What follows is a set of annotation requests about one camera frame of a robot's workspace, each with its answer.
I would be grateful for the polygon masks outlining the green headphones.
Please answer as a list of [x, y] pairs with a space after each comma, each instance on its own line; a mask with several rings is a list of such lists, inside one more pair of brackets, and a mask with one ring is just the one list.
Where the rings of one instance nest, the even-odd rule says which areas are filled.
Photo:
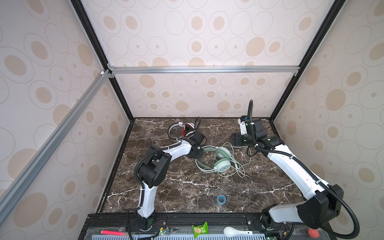
[[232, 154], [225, 147], [213, 147], [205, 146], [202, 148], [204, 153], [215, 152], [214, 155], [214, 166], [210, 168], [209, 166], [204, 165], [199, 160], [195, 159], [196, 166], [205, 173], [223, 173], [230, 169], [232, 166]]

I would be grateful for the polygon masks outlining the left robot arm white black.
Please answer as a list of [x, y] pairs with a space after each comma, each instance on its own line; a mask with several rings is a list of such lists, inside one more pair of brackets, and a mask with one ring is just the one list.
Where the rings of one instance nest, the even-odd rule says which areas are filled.
[[139, 205], [134, 212], [142, 230], [147, 231], [152, 227], [157, 188], [165, 179], [170, 163], [182, 156], [197, 160], [202, 158], [202, 142], [206, 137], [198, 131], [200, 123], [200, 117], [194, 123], [174, 123], [167, 132], [174, 143], [165, 147], [151, 146], [138, 162], [134, 176], [141, 185], [141, 193]]

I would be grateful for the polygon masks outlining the white black headphones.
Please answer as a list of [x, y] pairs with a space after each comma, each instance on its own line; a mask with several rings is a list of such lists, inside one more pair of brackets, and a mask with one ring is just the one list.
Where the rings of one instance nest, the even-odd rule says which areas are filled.
[[174, 142], [179, 138], [190, 138], [196, 132], [196, 125], [193, 123], [176, 122], [168, 128], [168, 138]]

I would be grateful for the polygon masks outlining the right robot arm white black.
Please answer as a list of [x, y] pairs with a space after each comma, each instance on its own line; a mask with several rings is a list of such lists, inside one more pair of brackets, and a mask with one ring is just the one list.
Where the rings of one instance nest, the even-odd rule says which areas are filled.
[[[245, 147], [249, 157], [263, 154], [274, 162], [293, 181], [303, 195], [297, 204], [272, 205], [263, 209], [260, 223], [266, 231], [274, 230], [280, 223], [304, 224], [311, 229], [322, 229], [341, 239], [354, 239], [360, 233], [360, 224], [352, 208], [344, 201], [344, 191], [339, 185], [330, 185], [308, 168], [277, 135], [267, 135], [261, 119], [253, 118], [253, 101], [247, 115], [238, 119], [240, 132], [231, 135], [232, 144]], [[344, 208], [352, 219], [353, 230], [339, 234], [325, 224], [338, 217]]]

